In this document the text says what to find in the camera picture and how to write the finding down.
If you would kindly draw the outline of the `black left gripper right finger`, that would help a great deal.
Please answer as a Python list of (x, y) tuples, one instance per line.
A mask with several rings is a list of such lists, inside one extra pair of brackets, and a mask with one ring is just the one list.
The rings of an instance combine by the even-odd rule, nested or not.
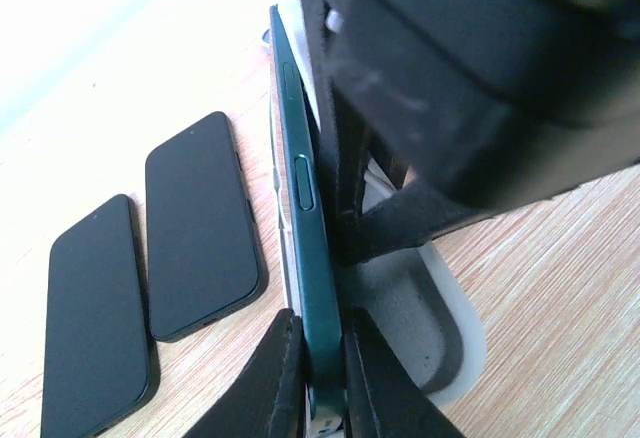
[(347, 437), (461, 437), (409, 377), (370, 315), (343, 316)]

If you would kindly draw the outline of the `black white-edged smartphone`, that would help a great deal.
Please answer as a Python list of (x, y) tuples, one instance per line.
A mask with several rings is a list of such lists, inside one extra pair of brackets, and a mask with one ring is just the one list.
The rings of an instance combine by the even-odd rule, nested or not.
[(271, 44), (283, 136), (297, 291), (310, 368), (311, 417), (333, 428), (344, 416), (344, 362), (338, 301), (315, 179), (305, 93), (277, 6), (270, 9)]

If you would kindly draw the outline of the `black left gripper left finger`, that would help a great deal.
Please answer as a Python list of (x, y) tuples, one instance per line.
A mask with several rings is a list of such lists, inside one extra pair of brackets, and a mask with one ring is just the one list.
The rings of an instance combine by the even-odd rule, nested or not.
[(282, 309), (237, 379), (186, 435), (302, 437), (304, 392), (301, 319)]

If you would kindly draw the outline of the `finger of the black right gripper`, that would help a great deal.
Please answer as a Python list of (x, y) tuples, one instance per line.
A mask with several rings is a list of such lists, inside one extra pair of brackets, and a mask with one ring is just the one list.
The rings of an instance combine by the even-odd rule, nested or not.
[[(326, 20), (347, 0), (301, 0), (319, 123), (312, 134), (330, 251), (342, 265), (417, 247), (490, 218), (423, 182), (338, 91), (324, 64), (331, 41)], [(367, 208), (370, 161), (391, 181), (391, 197)]]

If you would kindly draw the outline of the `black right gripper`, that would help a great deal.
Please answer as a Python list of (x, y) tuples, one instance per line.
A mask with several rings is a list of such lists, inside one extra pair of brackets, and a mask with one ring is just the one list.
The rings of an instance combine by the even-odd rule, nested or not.
[(639, 0), (343, 0), (322, 65), (421, 178), (515, 208), (639, 160)]

